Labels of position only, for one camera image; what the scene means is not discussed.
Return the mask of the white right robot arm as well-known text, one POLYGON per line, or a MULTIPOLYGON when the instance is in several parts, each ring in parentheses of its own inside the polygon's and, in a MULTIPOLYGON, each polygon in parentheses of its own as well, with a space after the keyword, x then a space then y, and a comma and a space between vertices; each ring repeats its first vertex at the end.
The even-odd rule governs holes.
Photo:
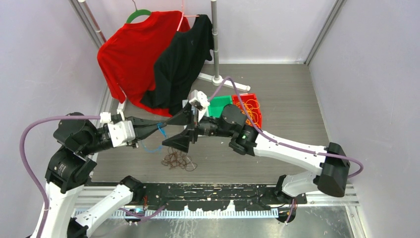
POLYGON ((306 171, 279 177, 275 197, 286 204, 299 194, 320 191, 332 197, 343 197, 349 176, 350 162, 341 145, 313 146, 280 138, 246 123, 246 116, 233 105, 226 105, 217 118, 203 116, 193 121, 191 106, 185 106, 170 118, 167 125, 185 125, 179 134, 162 142, 187 153, 190 143, 200 135, 230 138, 229 147, 240 155, 268 157, 301 167, 306 171))

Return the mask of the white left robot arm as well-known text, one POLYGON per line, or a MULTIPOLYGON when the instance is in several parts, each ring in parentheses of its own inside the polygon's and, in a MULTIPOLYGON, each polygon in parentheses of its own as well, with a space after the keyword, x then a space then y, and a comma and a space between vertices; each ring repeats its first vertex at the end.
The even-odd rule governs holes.
POLYGON ((93 125, 93 116, 71 113, 57 116, 53 133, 60 148, 51 157, 46 170, 46 184, 33 181, 40 190, 44 205, 32 233, 34 238, 89 238, 115 211, 127 204, 146 200, 146 187, 132 176, 122 179, 115 189, 79 215, 75 203, 96 167, 91 155, 121 146, 137 147, 138 142, 165 127, 165 122, 101 113, 96 116, 103 126, 93 125))

